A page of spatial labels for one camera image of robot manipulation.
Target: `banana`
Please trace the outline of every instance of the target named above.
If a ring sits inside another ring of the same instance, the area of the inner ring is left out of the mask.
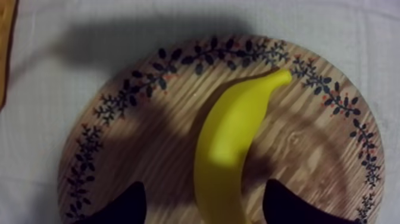
[[[194,186],[207,224],[250,224],[241,203],[242,169],[269,97],[290,83],[289,70],[231,86],[208,114],[196,146]]]

